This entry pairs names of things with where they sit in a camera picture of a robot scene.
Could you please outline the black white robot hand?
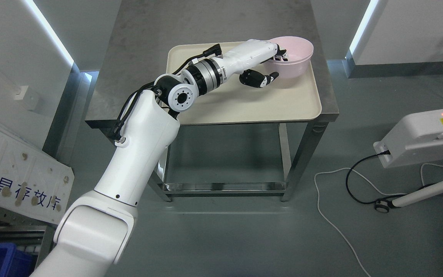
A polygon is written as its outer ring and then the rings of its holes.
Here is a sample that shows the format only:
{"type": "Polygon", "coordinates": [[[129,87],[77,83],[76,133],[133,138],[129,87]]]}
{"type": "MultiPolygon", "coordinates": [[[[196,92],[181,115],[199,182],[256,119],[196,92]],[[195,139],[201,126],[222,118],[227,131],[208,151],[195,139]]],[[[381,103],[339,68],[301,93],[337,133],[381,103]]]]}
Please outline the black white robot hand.
{"type": "Polygon", "coordinates": [[[268,60],[275,59],[287,61],[287,49],[276,43],[249,39],[223,54],[223,58],[216,58],[216,61],[223,74],[221,80],[227,81],[232,75],[239,74],[239,81],[242,84],[254,88],[263,88],[274,81],[279,73],[273,72],[264,75],[253,70],[253,68],[268,60]]]}

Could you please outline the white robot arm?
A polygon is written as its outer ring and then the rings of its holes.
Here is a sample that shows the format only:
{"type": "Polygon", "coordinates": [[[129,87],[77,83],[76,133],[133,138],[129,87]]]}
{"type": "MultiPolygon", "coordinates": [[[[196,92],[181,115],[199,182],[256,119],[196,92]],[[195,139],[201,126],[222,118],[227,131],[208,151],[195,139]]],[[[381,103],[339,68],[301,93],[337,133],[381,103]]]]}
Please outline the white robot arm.
{"type": "Polygon", "coordinates": [[[103,277],[118,263],[137,223],[140,197],[165,149],[180,128],[177,115],[221,84],[223,72],[210,56],[216,44],[132,93],[111,131],[114,155],[93,190],[66,211],[54,249],[33,277],[103,277]]]}

